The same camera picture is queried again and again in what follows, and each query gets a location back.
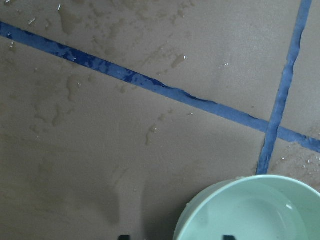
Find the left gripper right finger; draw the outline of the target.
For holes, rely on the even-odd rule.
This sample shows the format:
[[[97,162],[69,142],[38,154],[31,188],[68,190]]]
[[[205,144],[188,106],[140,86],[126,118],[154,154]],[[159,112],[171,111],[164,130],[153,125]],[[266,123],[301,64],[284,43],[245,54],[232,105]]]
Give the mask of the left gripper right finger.
[[[235,240],[235,237],[233,235],[224,235],[223,240]]]

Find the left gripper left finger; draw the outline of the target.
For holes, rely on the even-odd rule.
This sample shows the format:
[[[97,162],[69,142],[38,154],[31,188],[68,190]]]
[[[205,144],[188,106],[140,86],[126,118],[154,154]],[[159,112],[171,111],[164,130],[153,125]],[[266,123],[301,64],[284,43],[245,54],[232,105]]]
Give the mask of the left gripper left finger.
[[[120,235],[118,237],[118,240],[131,240],[131,236],[130,235]]]

